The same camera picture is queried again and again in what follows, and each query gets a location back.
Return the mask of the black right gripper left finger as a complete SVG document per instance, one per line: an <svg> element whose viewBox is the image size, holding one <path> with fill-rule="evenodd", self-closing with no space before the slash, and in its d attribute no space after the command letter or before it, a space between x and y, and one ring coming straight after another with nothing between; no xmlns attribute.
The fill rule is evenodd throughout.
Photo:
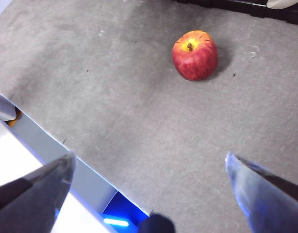
<svg viewBox="0 0 298 233"><path fill-rule="evenodd" d="M0 233L49 233L70 191L73 152L0 186Z"/></svg>

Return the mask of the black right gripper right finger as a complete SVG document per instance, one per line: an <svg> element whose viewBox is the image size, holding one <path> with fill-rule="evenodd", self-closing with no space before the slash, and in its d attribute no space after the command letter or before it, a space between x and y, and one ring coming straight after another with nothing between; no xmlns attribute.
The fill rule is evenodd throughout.
<svg viewBox="0 0 298 233"><path fill-rule="evenodd" d="M225 159L239 207L254 233L298 233L298 185L228 152Z"/></svg>

